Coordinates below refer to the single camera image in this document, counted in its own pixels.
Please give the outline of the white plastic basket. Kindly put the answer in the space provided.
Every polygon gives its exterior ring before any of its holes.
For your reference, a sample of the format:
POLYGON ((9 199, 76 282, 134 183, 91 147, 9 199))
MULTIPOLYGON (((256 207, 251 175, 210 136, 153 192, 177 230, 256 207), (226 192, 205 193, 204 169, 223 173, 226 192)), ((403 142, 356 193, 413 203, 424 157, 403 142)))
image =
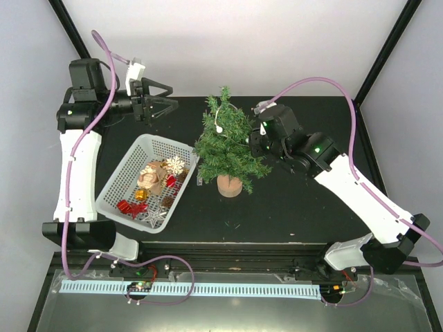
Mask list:
POLYGON ((97 211, 135 230, 164 230, 196 169, 189 145, 150 134, 135 139, 96 199, 97 211))

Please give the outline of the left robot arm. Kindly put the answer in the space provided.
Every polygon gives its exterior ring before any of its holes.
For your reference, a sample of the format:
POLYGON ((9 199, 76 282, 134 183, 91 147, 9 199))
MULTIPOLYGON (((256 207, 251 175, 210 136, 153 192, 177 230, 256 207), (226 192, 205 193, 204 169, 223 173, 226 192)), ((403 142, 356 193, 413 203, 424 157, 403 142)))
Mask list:
POLYGON ((78 59, 69 64, 71 86, 56 113, 62 147, 60 193, 50 222, 42 234, 64 252, 85 250, 99 257, 108 254, 125 260, 133 276, 143 275, 149 260, 139 253, 139 243, 116 230, 113 221, 99 221, 95 201, 96 165, 108 117, 133 116, 150 124, 177 109, 170 86, 143 77, 139 59, 125 61, 125 82, 113 74, 107 87, 99 59, 78 59))

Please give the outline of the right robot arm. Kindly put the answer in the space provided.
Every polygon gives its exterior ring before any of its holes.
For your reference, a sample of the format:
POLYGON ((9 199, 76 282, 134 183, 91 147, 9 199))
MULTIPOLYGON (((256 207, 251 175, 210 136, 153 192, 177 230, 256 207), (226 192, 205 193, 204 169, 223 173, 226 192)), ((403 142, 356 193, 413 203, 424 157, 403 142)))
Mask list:
POLYGON ((271 155, 286 169, 303 173, 335 194, 362 222, 365 236, 330 245, 314 262, 316 274, 332 278, 351 267, 371 266, 393 274, 402 265, 430 221, 423 214, 401 209, 360 171, 350 169, 350 158, 321 132, 305 133, 292 109, 275 102, 260 102, 254 109, 260 127, 248 144, 254 157, 271 155))

